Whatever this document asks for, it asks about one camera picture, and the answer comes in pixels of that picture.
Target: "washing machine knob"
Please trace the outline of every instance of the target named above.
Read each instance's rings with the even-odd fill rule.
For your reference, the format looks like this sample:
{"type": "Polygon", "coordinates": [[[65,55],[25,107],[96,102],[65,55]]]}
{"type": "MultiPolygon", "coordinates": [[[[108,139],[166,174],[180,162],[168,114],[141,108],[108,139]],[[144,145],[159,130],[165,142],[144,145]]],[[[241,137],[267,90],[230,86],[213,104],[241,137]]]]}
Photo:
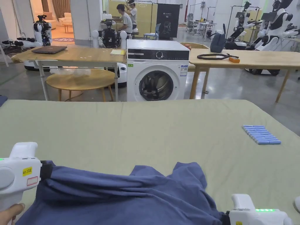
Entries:
{"type": "Polygon", "coordinates": [[[156,58],[161,59],[163,58],[164,54],[161,51],[156,52],[155,54],[156,58]]]}

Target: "person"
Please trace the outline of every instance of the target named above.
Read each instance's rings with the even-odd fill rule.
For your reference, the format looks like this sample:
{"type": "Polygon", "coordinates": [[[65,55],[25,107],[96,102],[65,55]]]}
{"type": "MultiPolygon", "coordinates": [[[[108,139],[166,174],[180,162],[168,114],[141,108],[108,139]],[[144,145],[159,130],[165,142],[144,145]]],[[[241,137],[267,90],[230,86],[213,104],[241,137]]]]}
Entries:
{"type": "Polygon", "coordinates": [[[14,220],[16,216],[19,215],[25,209],[25,205],[21,204],[14,204],[9,209],[0,212],[0,225],[7,225],[11,220],[12,225],[15,224],[14,220]]]}
{"type": "Polygon", "coordinates": [[[127,14],[130,15],[132,21],[132,29],[134,30],[137,27],[137,8],[135,7],[134,0],[129,0],[128,5],[124,5],[127,9],[127,14]]]}
{"type": "Polygon", "coordinates": [[[118,30],[124,30],[128,35],[132,33],[132,21],[129,17],[129,15],[125,12],[125,6],[123,4],[117,5],[118,12],[122,15],[119,19],[115,19],[115,21],[122,21],[123,20],[123,26],[118,28],[118,30]]]}

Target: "hand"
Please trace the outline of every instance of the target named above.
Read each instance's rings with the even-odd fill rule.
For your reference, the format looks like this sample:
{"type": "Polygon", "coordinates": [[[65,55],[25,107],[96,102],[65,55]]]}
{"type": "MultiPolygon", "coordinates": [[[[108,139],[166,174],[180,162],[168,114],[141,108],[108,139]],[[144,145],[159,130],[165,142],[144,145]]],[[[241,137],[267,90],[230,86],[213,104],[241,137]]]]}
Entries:
{"type": "Polygon", "coordinates": [[[0,225],[7,225],[10,220],[13,220],[12,225],[15,224],[14,220],[25,209],[25,204],[14,204],[9,209],[0,212],[0,225]]]}

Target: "label sticker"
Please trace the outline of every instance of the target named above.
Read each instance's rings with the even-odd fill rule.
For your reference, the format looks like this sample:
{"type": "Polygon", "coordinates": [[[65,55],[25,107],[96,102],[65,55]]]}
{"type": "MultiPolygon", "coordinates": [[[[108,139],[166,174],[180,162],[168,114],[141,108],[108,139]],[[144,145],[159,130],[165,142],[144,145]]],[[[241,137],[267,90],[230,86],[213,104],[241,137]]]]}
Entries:
{"type": "Polygon", "coordinates": [[[186,77],[187,72],[188,72],[188,65],[181,65],[180,76],[186,77]]]}
{"type": "Polygon", "coordinates": [[[23,169],[23,177],[32,174],[32,167],[23,169]]]}
{"type": "Polygon", "coordinates": [[[38,182],[38,177],[32,177],[27,179],[27,186],[36,184],[38,182]]]}

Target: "washing machine control panel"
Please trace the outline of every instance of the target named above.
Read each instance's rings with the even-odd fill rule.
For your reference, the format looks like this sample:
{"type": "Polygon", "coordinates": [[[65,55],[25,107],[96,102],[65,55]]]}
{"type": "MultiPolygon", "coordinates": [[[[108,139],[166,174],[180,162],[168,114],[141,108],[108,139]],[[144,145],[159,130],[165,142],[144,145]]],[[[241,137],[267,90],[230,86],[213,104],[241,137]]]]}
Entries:
{"type": "Polygon", "coordinates": [[[128,49],[129,59],[188,60],[190,51],[128,49]]]}

